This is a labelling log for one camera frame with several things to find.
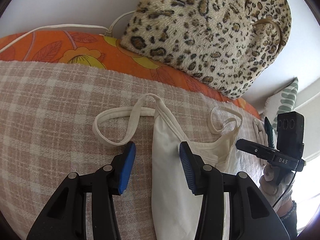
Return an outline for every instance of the green leaf print pillow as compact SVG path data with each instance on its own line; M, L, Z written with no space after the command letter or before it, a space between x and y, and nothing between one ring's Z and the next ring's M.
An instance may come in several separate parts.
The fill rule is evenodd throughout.
M293 111L298 92L298 78L291 84L269 97L266 101L264 116L267 116L277 134L277 115Z

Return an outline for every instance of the orange cushion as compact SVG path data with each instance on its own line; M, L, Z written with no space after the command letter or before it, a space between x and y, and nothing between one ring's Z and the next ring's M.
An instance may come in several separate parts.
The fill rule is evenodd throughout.
M22 34L1 38L0 48ZM258 111L242 98L231 100L182 71L123 49L115 38L69 31L36 31L2 52L0 60L79 63L114 70L198 92L217 101L232 102L260 119Z

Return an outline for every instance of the leopard print fabric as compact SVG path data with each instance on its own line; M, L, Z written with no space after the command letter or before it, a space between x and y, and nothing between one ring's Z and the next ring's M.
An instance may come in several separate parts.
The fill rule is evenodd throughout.
M287 0L141 0L121 45L239 98L287 43Z

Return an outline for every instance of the white cloth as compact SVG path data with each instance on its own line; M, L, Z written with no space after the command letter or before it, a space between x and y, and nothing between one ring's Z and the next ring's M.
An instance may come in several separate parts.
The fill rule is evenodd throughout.
M156 109L142 107L146 96L156 100ZM225 121L218 130L212 123L213 111L226 111L237 116ZM98 129L98 124L111 118L130 116L128 129L120 142L112 142L105 138ZM211 164L221 172L236 174L239 170L240 153L236 151L235 141L243 124L242 115L223 106L214 107L207 119L208 128L213 134L220 134L226 125L234 122L234 129L223 134L211 143L193 142L188 139L177 120L165 106L161 98L154 94L141 96L134 107L119 107L100 113L92 125L92 130L98 140L107 147L124 145L134 135L140 116L154 116L152 145L152 216L157 240L193 240L199 221L202 196L194 196L188 189L181 160L179 145L187 141L194 154ZM225 199L224 239L228 239L229 213Z

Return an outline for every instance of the bed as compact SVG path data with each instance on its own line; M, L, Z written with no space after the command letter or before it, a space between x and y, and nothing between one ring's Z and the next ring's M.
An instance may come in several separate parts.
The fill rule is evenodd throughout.
M20 35L1 38L0 48ZM240 137L256 141L252 123L260 116L247 101L230 100L180 71L127 51L116 38L81 31L37 31L1 53L0 60L4 92L0 143L6 152L1 162L0 221L4 235L14 240L26 238L37 214L69 172L94 172L121 152L106 149L95 139L92 121L105 109L133 105L145 92L161 96L193 140L217 139L208 135L206 114L220 104L244 116ZM148 101L146 106L154 103ZM226 118L215 116L214 121ZM119 140L125 124L125 119L111 121L101 130ZM140 155L127 192L115 200L123 239L156 239L151 215L152 129L151 118L141 120L142 136L134 138ZM262 168L257 158L241 153L240 166L258 183ZM88 239L92 239L90 219L88 213Z

